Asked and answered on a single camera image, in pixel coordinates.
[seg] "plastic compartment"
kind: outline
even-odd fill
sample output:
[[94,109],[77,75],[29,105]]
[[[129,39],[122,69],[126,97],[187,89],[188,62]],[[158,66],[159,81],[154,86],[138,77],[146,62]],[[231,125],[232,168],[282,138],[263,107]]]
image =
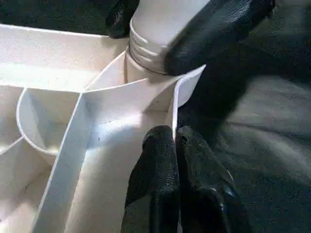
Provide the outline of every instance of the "plastic compartment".
[[0,154],[20,138],[16,106],[23,88],[0,86]]
[[0,24],[0,84],[83,91],[128,39]]
[[[128,62],[124,55],[119,59]],[[168,77],[134,61],[130,66],[116,75],[137,81],[81,94],[33,233],[120,232],[128,178],[144,135],[157,125],[175,130],[177,108],[188,101],[203,71]]]
[[53,164],[79,94],[25,89],[17,106],[21,134]]
[[29,232],[50,170],[22,137],[0,154],[0,232]]

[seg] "gloved hand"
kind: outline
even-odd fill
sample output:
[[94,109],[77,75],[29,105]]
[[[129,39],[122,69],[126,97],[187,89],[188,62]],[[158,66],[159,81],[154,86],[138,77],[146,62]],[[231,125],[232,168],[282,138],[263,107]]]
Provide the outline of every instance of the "gloved hand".
[[[127,36],[139,0],[119,0],[106,18],[112,38]],[[171,43],[163,65],[170,75],[180,75],[208,62],[231,43],[247,37],[275,6],[275,0],[211,0]]]
[[250,233],[231,175],[189,127],[151,129],[127,190],[122,233]]

